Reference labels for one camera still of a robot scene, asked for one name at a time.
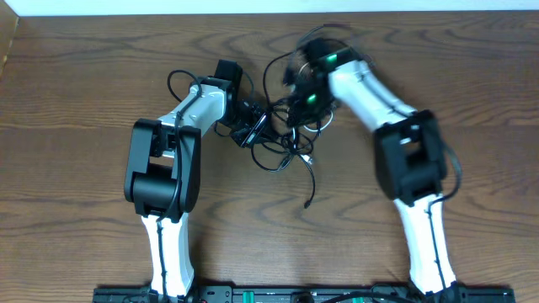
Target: white wall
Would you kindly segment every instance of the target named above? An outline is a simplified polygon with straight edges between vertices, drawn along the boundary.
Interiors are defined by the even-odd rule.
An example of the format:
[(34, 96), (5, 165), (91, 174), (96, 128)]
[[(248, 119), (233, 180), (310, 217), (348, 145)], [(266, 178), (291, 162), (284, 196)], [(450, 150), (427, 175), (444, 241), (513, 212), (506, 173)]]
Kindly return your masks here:
[(21, 17), (539, 9), (539, 0), (6, 0), (6, 2)]

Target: green light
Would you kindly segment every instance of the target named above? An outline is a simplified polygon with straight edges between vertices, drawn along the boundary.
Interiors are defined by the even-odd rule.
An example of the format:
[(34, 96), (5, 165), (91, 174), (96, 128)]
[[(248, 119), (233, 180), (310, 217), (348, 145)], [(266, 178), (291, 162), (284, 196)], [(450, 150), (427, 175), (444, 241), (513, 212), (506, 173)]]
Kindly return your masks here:
[(313, 104), (315, 102), (317, 102), (317, 95), (314, 93), (307, 98), (307, 103)]
[(337, 54), (329, 55), (327, 60), (328, 62), (331, 62), (331, 63), (337, 61)]

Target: brown wooden surface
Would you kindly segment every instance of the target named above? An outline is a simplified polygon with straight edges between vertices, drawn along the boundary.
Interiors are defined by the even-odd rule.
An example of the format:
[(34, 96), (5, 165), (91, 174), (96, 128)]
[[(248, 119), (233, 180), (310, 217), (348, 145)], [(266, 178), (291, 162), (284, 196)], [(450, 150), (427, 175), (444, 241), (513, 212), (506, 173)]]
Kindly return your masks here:
[[(526, 12), (23, 19), (0, 82), (0, 301), (89, 302), (99, 284), (146, 283), (147, 234), (122, 190), (133, 122), (176, 105), (165, 83), (175, 68), (205, 75), (220, 58), (237, 60), (260, 92), (266, 63), (322, 22), (356, 27), (388, 85), (440, 118), (465, 173), (445, 212), (458, 279), (510, 284), (519, 302), (539, 301), (537, 20)], [(284, 64), (269, 73), (274, 98), (284, 92)], [(398, 213), (376, 185), (369, 135), (347, 109), (316, 146), (308, 210), (300, 162), (266, 173), (212, 133), (202, 153), (189, 223), (199, 277), (407, 280)]]
[(19, 17), (11, 8), (0, 0), (0, 76), (2, 76), (4, 63), (8, 60), (9, 47), (15, 36)]

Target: wooden table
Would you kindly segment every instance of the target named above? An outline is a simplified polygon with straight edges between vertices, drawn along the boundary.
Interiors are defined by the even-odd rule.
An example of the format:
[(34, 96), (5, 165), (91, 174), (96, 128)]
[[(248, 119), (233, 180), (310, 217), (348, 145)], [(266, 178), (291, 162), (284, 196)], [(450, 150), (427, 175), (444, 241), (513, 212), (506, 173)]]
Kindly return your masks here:
[[(391, 89), (436, 112), (461, 158), (464, 184), (445, 207), (458, 279), (508, 284), (519, 302), (538, 301), (538, 20), (533, 12), (22, 19), (0, 82), (0, 300), (90, 302), (97, 285), (147, 283), (147, 234), (123, 183), (134, 121), (176, 106), (168, 72), (210, 75), (218, 59), (232, 59), (261, 92), (273, 57), (311, 27), (339, 22), (359, 30)], [(269, 73), (272, 98), (285, 93), (284, 66)], [(188, 81), (174, 88), (186, 92)], [(232, 140), (204, 137), (189, 224), (198, 277), (407, 280), (403, 228), (376, 184), (370, 136), (347, 109), (336, 116), (316, 145), (308, 210), (311, 180), (299, 161), (267, 173)]]

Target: robotic arm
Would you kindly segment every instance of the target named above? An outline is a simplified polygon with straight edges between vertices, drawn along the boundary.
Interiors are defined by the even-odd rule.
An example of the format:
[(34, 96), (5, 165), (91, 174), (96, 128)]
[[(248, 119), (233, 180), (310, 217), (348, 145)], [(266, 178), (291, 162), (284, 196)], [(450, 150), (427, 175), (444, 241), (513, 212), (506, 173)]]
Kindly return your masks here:
[[(221, 60), (215, 75), (196, 78), (189, 95), (169, 114), (135, 123), (125, 197), (134, 203), (150, 237), (153, 280), (150, 288), (96, 289), (93, 302), (359, 303), (374, 302), (375, 298), (406, 303), (515, 302), (512, 290), (473, 290), (456, 283), (442, 220), (446, 146), (434, 115), (404, 104), (350, 48), (332, 51), (324, 40), (314, 40), (302, 51), (314, 76), (294, 83), (296, 89), (286, 101), (286, 122), (297, 127), (320, 120), (338, 99), (372, 132), (376, 178), (403, 221), (412, 287), (377, 286), (379, 292), (374, 293), (370, 288), (194, 286), (187, 225), (200, 189), (200, 138), (216, 121), (231, 129), (231, 138), (241, 147), (272, 142), (277, 137), (268, 127), (271, 110), (237, 101), (241, 67)], [(172, 167), (161, 166), (150, 162), (150, 157), (171, 157), (174, 163)]]

